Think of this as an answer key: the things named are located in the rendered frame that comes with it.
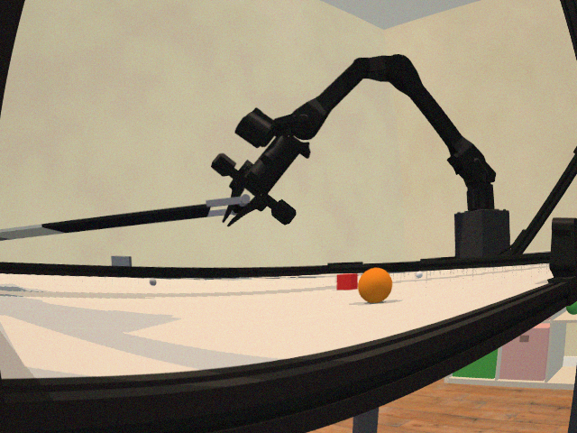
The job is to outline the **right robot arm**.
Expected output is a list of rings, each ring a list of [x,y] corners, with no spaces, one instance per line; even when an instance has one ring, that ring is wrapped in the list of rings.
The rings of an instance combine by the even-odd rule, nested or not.
[[[452,156],[447,161],[455,174],[463,178],[467,187],[468,211],[464,212],[479,210],[481,207],[495,209],[491,182],[495,181],[496,172],[478,148],[460,134],[423,86],[416,68],[405,55],[357,58],[318,97],[307,101],[291,115],[271,119],[256,107],[243,117],[235,133],[255,148],[266,147],[276,136],[265,152],[276,156],[288,168],[299,154],[309,158],[309,142],[302,143],[300,140],[315,137],[330,112],[364,78],[389,82],[409,96],[434,127]]]

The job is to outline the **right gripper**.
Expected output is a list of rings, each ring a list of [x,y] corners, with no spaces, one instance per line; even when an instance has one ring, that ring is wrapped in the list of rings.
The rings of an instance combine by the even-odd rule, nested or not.
[[[236,162],[224,153],[219,153],[212,161],[211,167],[221,176],[230,176],[233,179],[229,185],[232,189],[233,197],[240,197],[244,189],[247,189],[255,197],[229,222],[227,226],[232,225],[238,219],[245,216],[247,212],[250,213],[255,209],[262,211],[266,206],[271,209],[271,215],[280,221],[281,224],[290,224],[296,215],[296,209],[290,206],[283,199],[281,199],[281,201],[276,201],[268,194],[287,170],[285,164],[273,154],[263,152],[245,175],[241,174],[241,172],[235,168],[235,165]],[[278,214],[276,213],[277,211]]]

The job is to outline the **orange ball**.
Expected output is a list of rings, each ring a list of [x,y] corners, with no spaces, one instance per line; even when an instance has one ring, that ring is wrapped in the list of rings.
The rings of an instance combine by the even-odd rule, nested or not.
[[[358,291],[361,297],[370,303],[385,300],[391,293],[392,279],[381,268],[372,268],[366,271],[358,282]]]

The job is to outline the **red cube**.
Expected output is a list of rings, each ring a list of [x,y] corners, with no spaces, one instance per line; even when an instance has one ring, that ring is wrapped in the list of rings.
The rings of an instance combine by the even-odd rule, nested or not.
[[[358,273],[337,274],[337,290],[358,289]]]

